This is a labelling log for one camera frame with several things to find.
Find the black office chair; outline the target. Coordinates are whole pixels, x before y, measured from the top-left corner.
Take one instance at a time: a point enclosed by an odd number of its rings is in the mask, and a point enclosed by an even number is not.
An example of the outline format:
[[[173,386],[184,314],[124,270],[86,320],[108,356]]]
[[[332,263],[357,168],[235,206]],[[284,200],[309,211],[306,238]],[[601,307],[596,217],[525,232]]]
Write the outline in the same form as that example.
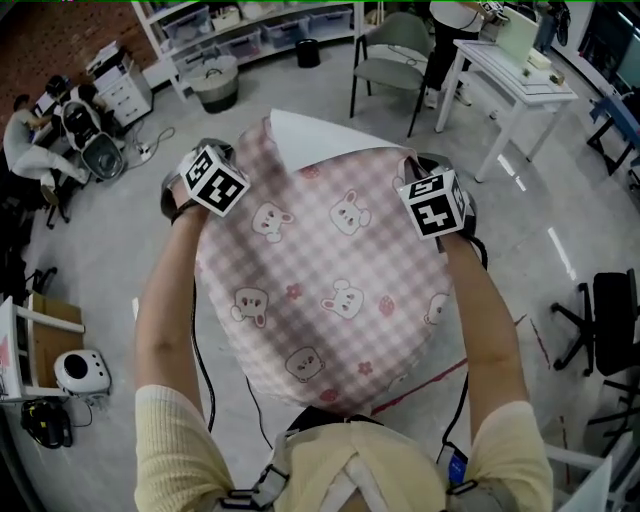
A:
[[[602,383],[602,406],[587,422],[607,441],[615,443],[633,430],[633,422],[640,415],[640,380],[622,382],[605,379]]]
[[[587,352],[586,377],[594,371],[608,377],[640,366],[640,341],[635,339],[640,297],[635,271],[598,273],[591,286],[581,283],[578,291],[583,294],[583,317],[557,302],[550,306],[553,313],[563,315],[579,331],[565,356],[554,361],[553,369],[565,369],[582,348]]]

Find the black yellow bag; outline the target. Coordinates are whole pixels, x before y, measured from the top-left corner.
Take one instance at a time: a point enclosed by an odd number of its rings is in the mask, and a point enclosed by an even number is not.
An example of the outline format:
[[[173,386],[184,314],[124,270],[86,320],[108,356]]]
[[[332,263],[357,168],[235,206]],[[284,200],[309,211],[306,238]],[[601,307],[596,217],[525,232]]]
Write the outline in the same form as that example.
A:
[[[58,399],[25,401],[20,424],[44,448],[68,448],[73,444],[70,417]]]

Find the white drawer cabinet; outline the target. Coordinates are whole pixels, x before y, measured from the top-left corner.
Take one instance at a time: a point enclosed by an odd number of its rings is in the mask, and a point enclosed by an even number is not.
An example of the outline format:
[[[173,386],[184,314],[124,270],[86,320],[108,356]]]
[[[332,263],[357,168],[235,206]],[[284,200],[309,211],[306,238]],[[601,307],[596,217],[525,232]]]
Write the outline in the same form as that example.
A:
[[[153,93],[137,64],[132,64],[125,75],[101,90],[100,97],[123,128],[153,110]]]

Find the white frame table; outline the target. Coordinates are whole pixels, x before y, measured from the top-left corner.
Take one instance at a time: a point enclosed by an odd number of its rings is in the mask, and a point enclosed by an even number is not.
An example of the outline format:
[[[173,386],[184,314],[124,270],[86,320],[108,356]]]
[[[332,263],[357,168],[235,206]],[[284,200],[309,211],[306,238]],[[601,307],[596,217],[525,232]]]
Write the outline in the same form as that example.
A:
[[[28,320],[83,334],[83,339],[86,332],[83,323],[71,323],[29,309],[28,299],[23,304],[16,304],[9,297],[0,305],[0,403],[58,398],[66,395],[58,385],[57,388],[45,388],[32,384],[27,336]]]

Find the black wrist band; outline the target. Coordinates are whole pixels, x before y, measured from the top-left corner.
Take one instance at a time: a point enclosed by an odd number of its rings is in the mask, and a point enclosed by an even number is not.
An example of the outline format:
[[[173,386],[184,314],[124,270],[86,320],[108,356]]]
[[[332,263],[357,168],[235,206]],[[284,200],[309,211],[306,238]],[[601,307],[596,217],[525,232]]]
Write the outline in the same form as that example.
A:
[[[178,219],[180,219],[187,213],[191,213],[195,208],[199,208],[199,207],[200,207],[200,204],[193,200],[186,201],[184,204],[179,206],[176,209],[176,211],[173,213],[171,217],[171,225],[174,225]]]

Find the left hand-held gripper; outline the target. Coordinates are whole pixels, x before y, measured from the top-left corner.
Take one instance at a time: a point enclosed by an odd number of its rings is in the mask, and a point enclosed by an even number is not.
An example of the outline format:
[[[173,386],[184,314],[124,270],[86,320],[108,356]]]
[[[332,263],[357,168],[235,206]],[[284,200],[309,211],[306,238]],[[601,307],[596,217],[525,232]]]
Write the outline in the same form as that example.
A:
[[[234,148],[215,138],[203,138],[187,153],[178,167],[163,180],[160,208],[171,219],[179,207],[173,187],[181,182],[188,200],[193,200],[210,213],[224,218],[249,191],[249,178],[234,165]]]

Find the open white capsule backpack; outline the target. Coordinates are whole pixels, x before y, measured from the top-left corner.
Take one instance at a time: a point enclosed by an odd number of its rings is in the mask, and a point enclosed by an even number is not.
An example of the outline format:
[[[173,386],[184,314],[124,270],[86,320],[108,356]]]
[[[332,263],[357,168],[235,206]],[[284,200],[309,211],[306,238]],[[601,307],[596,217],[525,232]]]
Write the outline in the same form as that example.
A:
[[[118,177],[124,157],[114,139],[102,127],[99,115],[84,101],[70,99],[59,114],[67,140],[97,180]]]

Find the person's left forearm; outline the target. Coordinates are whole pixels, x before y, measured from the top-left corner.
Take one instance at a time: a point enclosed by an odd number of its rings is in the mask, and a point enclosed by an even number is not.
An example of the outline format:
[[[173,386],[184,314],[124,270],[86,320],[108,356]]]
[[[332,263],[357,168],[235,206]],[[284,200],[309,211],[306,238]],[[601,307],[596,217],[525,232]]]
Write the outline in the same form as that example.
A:
[[[135,329],[136,385],[171,388],[196,406],[200,390],[190,329],[196,253],[207,217],[199,207],[171,226],[139,301]]]

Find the short red floor tape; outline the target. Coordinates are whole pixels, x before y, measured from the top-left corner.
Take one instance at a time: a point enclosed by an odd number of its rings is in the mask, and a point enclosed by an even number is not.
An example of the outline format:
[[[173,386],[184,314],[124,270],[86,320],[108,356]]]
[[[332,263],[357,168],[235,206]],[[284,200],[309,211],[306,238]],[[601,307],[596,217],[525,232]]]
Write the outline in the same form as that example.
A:
[[[539,349],[540,349],[540,351],[542,353],[542,356],[544,358],[544,362],[546,364],[546,367],[547,367],[548,370],[551,370],[551,361],[550,361],[550,358],[549,358],[549,354],[548,354],[548,351],[547,351],[547,349],[546,349],[546,347],[544,345],[544,342],[543,342],[542,337],[540,335],[539,329],[537,328],[533,318],[530,318],[529,321],[530,321],[532,330],[534,332],[534,336],[535,336],[537,345],[538,345],[538,347],[539,347]]]

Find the black waste bin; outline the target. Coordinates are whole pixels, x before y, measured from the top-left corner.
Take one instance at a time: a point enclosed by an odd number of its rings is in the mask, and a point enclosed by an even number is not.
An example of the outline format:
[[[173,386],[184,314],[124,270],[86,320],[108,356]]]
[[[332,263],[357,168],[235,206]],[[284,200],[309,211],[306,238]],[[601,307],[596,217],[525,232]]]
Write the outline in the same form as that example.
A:
[[[320,65],[319,43],[316,39],[305,38],[295,44],[297,65],[302,69],[311,69]]]

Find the cardboard box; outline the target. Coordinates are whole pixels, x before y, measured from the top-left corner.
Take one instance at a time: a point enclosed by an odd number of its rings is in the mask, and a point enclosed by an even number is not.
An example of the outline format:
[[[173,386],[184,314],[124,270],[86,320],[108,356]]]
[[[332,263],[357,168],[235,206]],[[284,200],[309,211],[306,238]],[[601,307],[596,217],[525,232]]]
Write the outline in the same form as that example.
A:
[[[71,323],[83,323],[82,310],[60,299],[32,293],[28,299],[28,308]],[[63,353],[83,349],[83,334],[28,320],[27,336],[32,384],[37,387],[57,388],[54,363]]]

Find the pink checked tablecloth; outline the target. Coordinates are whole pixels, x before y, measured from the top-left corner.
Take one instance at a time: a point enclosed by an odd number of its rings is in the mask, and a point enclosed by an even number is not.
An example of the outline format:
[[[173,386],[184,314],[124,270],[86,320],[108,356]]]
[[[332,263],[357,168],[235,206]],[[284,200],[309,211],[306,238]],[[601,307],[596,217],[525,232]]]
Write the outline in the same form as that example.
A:
[[[398,195],[417,153],[274,110],[234,161],[249,190],[208,220],[197,265],[242,370],[301,406],[373,402],[425,355],[452,287]]]

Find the pale green box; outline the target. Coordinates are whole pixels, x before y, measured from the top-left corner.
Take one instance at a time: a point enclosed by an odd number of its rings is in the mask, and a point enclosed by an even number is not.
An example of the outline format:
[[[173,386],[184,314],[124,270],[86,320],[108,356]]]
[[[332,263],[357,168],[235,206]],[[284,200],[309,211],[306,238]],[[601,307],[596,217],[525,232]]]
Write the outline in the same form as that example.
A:
[[[516,63],[524,64],[533,47],[539,25],[535,19],[505,7],[503,16],[506,21],[499,29],[496,44]]]

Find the row of clear storage bins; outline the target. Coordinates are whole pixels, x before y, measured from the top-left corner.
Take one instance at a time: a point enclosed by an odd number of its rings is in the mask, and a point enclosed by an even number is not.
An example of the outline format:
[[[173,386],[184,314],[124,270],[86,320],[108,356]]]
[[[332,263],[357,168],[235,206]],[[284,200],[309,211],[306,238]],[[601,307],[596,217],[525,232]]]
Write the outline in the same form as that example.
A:
[[[231,20],[215,25],[213,13],[202,8],[161,26],[165,40],[161,58],[179,75],[209,57],[232,55],[240,65],[288,52],[304,39],[320,43],[354,36],[351,2],[311,2],[269,5],[247,2],[237,5]]]

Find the person's right forearm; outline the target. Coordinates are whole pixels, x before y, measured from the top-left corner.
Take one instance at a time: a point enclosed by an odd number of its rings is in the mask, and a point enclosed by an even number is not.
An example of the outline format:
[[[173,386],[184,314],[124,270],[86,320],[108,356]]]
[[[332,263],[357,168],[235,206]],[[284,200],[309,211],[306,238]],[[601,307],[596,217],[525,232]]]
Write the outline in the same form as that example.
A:
[[[442,238],[454,284],[468,360],[472,409],[487,415],[526,401],[514,321],[472,245],[457,234]]]

